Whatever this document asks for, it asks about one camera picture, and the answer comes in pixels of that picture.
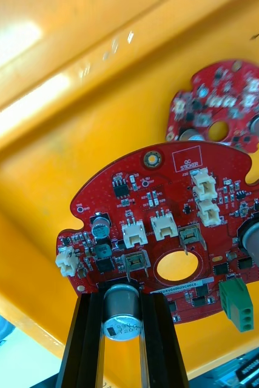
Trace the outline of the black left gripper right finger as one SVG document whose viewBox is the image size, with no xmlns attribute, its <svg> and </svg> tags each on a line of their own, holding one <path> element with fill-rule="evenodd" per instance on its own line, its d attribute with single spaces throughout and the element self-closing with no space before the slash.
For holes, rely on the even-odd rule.
<svg viewBox="0 0 259 388">
<path fill-rule="evenodd" d="M 169 303 L 161 293 L 140 293 L 142 387 L 189 387 Z"/>
</svg>

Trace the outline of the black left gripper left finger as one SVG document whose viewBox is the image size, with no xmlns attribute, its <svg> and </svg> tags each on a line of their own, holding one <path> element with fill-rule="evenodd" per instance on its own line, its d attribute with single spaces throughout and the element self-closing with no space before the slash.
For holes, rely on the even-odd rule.
<svg viewBox="0 0 259 388">
<path fill-rule="evenodd" d="M 102 387 L 104 294 L 78 297 L 56 387 Z"/>
</svg>

